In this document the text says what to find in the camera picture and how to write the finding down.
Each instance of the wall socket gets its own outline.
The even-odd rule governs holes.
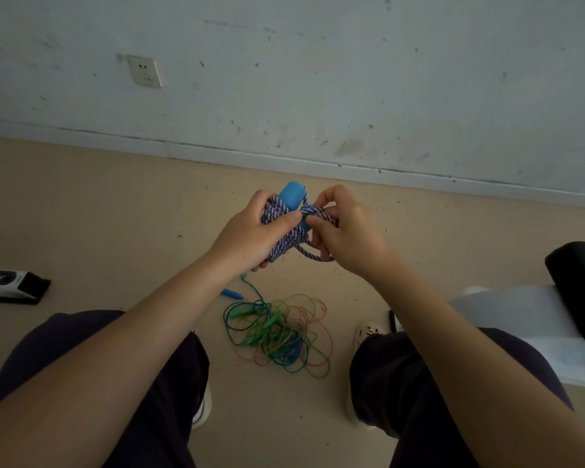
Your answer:
[[[149,57],[127,55],[130,73],[135,83],[142,86],[162,87],[156,61]]]

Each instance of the left hand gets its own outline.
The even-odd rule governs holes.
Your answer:
[[[209,254],[227,261],[233,276],[251,269],[268,265],[266,257],[273,246],[301,221],[301,212],[289,212],[268,225],[260,219],[266,201],[274,196],[268,190],[259,190],[251,198],[247,207],[235,214],[223,228]]]

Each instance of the white wall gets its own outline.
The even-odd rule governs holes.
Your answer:
[[[585,195],[585,0],[0,0],[0,122]]]

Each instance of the floor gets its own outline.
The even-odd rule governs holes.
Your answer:
[[[0,304],[0,365],[34,326],[56,312],[127,309],[212,243],[256,188],[290,180],[316,196],[331,181],[109,151],[0,139],[0,268],[52,279],[37,307]],[[390,244],[447,298],[467,286],[551,280],[545,256],[585,240],[585,210],[350,183]],[[304,293],[328,306],[332,372],[315,380],[239,360],[219,297],[196,330],[210,355],[213,411],[193,434],[200,467],[387,466],[395,442],[359,432],[344,415],[352,332],[387,326],[386,304],[333,263],[290,251],[250,276],[265,298]],[[251,292],[235,282],[229,287]],[[585,389],[568,387],[585,419]]]

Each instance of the leg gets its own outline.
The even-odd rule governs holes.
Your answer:
[[[572,408],[561,382],[537,350],[506,332],[481,331]],[[367,338],[353,358],[349,375],[358,418],[400,438],[391,466],[478,466],[404,332]]]
[[[2,366],[0,401],[121,315],[97,310],[50,317],[23,338]],[[208,367],[200,340],[189,334],[154,380],[105,465],[194,467],[187,441]]]

